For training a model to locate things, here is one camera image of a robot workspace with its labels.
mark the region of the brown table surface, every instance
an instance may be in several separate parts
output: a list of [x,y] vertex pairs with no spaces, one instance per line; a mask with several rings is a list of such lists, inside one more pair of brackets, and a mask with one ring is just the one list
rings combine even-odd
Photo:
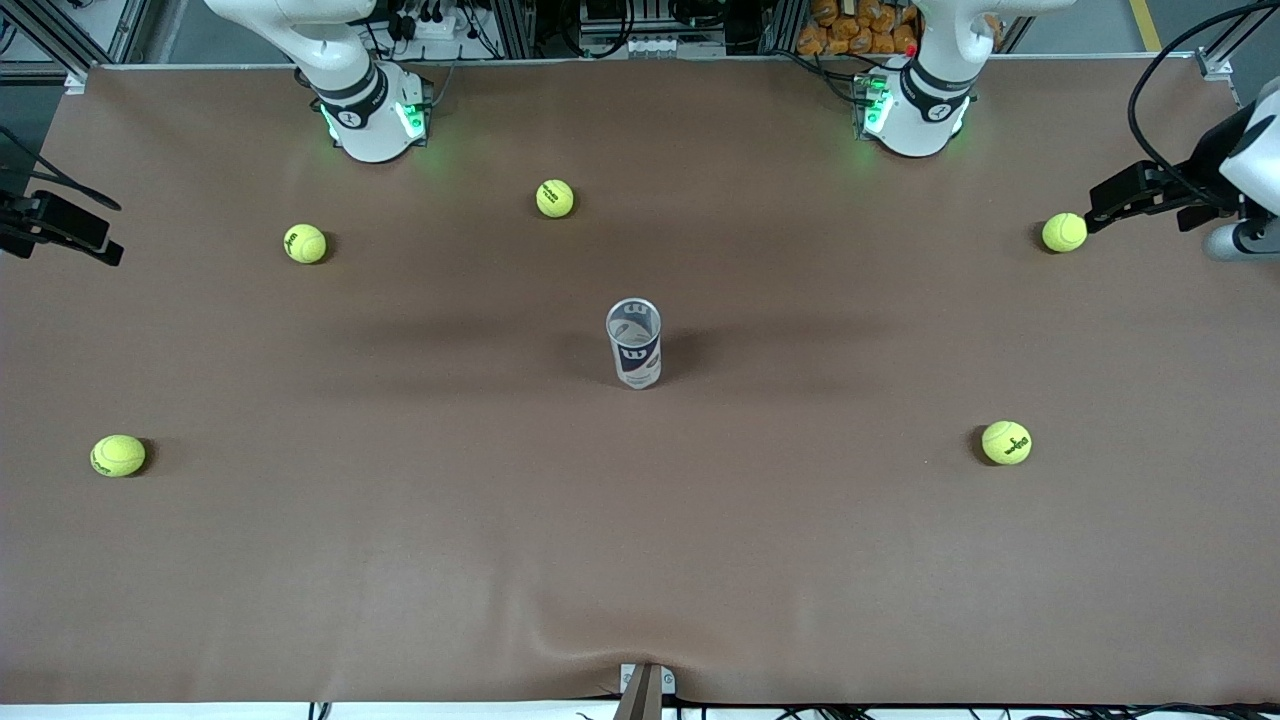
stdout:
[[[93,73],[47,151],[124,264],[0,268],[0,700],[575,697],[637,659],[698,701],[1275,698],[1280,273],[1167,215],[1034,241],[1139,158],[1143,64],[992,63],[927,160],[786,63],[465,68],[378,167],[287,72]],[[1231,102],[1170,64],[1183,158]],[[1023,466],[973,454],[1002,416]],[[119,432],[143,477],[90,468]]]

